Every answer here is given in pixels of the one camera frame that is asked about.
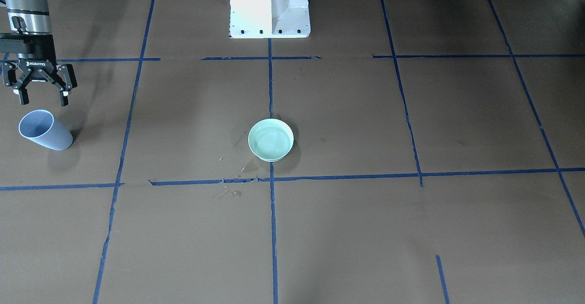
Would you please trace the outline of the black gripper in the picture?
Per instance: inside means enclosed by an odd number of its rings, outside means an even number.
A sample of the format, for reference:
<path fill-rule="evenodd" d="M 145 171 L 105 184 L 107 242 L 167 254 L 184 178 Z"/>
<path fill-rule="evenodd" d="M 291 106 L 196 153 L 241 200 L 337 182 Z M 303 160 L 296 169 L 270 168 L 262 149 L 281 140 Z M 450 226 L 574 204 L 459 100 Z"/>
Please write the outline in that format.
<path fill-rule="evenodd" d="M 60 92 L 60 105 L 67 106 L 69 93 L 78 83 L 72 64 L 57 66 L 53 36 L 21 33 L 0 36 L 1 52 L 14 53 L 18 58 L 17 65 L 2 63 L 2 85 L 19 96 L 20 104 L 29 104 L 27 85 L 31 80 L 39 80 L 52 83 Z"/>

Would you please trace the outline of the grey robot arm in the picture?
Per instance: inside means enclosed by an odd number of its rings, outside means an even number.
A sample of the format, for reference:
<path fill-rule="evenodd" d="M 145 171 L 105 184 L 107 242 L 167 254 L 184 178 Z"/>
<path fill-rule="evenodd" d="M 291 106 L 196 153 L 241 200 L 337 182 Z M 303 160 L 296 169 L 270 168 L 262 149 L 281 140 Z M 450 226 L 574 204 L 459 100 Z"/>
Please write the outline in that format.
<path fill-rule="evenodd" d="M 6 7 L 10 32 L 1 34 L 1 52 L 16 54 L 17 61 L 1 62 L 2 86 L 29 104 L 27 86 L 48 82 L 56 87 L 61 106 L 77 85 L 73 65 L 57 63 L 48 0 L 1 0 Z"/>

